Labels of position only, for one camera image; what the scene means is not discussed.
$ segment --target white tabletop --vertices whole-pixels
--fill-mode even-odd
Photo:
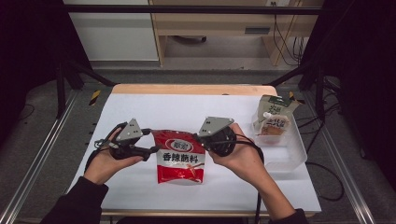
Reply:
[[[232,118],[247,136],[252,134],[251,118],[260,101],[259,96],[238,95],[179,95],[112,93],[92,135],[87,152],[78,168],[73,186],[83,175],[86,160],[95,148],[93,142],[105,138],[119,123],[135,118],[140,128],[175,130],[197,133],[205,117]],[[152,147],[152,135],[143,136],[136,145]],[[274,152],[262,148],[266,162]],[[318,198],[304,163],[291,172],[272,172],[271,176],[295,208],[306,213],[320,212]],[[107,183],[109,192],[102,208],[105,213],[117,214],[222,214],[252,215],[256,210],[257,190],[239,179],[228,169],[205,158],[204,183],[179,185],[157,183],[156,156],[126,168]]]

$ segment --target red bag label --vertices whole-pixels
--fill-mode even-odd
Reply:
[[[158,183],[186,179],[204,181],[205,149],[192,133],[172,130],[152,130],[157,152]]]

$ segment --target person's left hand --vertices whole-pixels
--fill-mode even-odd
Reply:
[[[120,129],[117,129],[113,134],[111,134],[109,140],[111,141],[119,131]],[[107,180],[109,180],[111,176],[119,170],[132,166],[143,160],[143,157],[140,156],[116,160],[111,156],[110,151],[105,148],[95,156],[84,174],[86,179],[97,185],[105,184]]]

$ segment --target white cabinet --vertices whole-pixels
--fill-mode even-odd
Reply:
[[[77,5],[147,5],[146,0],[64,0]],[[158,61],[150,14],[70,13],[90,61]]]

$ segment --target black curtain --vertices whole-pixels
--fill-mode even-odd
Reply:
[[[0,1],[0,144],[24,108],[27,92],[55,79],[60,61],[92,69],[68,13],[47,11],[48,4],[64,2]]]
[[[351,2],[345,1],[341,8]],[[340,7],[339,1],[325,4]],[[318,18],[302,63],[317,55],[320,42],[342,13]],[[396,2],[354,1],[321,52],[318,64],[325,76],[340,79],[339,100],[364,157],[375,160],[396,189]]]

